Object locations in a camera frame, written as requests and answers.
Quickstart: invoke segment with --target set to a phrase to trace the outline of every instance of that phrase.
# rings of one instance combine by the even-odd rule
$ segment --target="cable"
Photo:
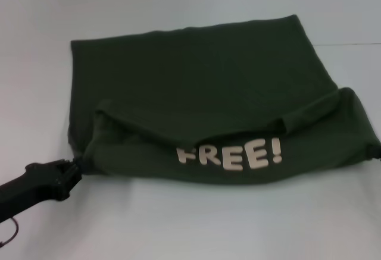
[[[16,231],[15,233],[13,234],[13,236],[11,238],[9,238],[6,242],[0,242],[0,248],[1,247],[4,247],[5,245],[7,245],[9,242],[11,242],[13,239],[15,239],[15,237],[17,236],[18,234],[18,222],[17,220],[15,220],[13,217],[11,217],[11,220],[14,222],[14,224],[16,225]]]

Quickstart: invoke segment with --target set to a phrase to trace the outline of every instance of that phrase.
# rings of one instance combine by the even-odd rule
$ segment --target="green t-shirt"
[[[379,146],[295,15],[71,47],[69,138],[85,173],[267,183]]]

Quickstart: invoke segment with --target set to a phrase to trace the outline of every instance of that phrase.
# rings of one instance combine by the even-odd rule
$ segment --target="white backdrop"
[[[0,183],[71,157],[72,39],[298,14],[380,135],[381,45],[337,45],[381,42],[380,1],[0,0]],[[17,219],[0,259],[380,259],[381,164],[249,187],[87,177]]]

